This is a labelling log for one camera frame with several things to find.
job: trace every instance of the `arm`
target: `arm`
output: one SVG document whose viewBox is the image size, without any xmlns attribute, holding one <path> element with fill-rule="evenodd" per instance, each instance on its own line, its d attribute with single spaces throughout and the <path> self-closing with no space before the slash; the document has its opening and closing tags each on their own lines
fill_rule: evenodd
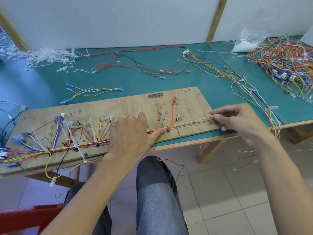
<svg viewBox="0 0 313 235">
<path fill-rule="evenodd" d="M 45 228 L 42 235 L 92 234 L 111 196 L 136 162 L 166 130 L 146 133 L 144 113 L 120 117 L 110 125 L 110 151 L 86 184 Z"/>
<path fill-rule="evenodd" d="M 234 129 L 255 147 L 278 234 L 311 234 L 313 195 L 280 142 L 253 109 L 239 104 L 210 114 L 223 124 L 223 131 Z"/>
</svg>

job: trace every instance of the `gray jeans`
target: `gray jeans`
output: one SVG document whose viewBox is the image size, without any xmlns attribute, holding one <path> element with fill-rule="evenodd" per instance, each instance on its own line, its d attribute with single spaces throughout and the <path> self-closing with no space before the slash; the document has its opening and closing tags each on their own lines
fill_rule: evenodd
<svg viewBox="0 0 313 235">
<path fill-rule="evenodd" d="M 85 182 L 73 186 L 64 205 Z M 147 156 L 137 167 L 137 235 L 188 235 L 175 179 L 164 162 Z M 112 220 L 106 206 L 92 235 L 111 235 Z"/>
</svg>

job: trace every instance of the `white wall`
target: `white wall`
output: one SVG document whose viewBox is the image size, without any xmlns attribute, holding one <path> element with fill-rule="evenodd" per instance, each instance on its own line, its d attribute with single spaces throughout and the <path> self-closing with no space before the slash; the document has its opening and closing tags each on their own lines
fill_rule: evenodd
<svg viewBox="0 0 313 235">
<path fill-rule="evenodd" d="M 313 0 L 227 0 L 213 41 L 237 39 L 246 25 L 257 30 L 264 18 L 271 37 L 303 35 L 313 24 Z"/>
<path fill-rule="evenodd" d="M 30 49 L 205 42 L 219 0 L 0 0 Z"/>
</svg>

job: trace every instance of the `right hand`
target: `right hand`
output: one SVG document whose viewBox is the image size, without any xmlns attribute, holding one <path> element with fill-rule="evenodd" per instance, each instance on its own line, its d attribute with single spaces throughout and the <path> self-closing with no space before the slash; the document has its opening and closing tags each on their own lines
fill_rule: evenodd
<svg viewBox="0 0 313 235">
<path fill-rule="evenodd" d="M 223 106 L 212 110 L 209 114 L 222 124 L 222 131 L 236 130 L 251 146 L 255 146 L 258 138 L 271 134 L 247 103 Z"/>
</svg>

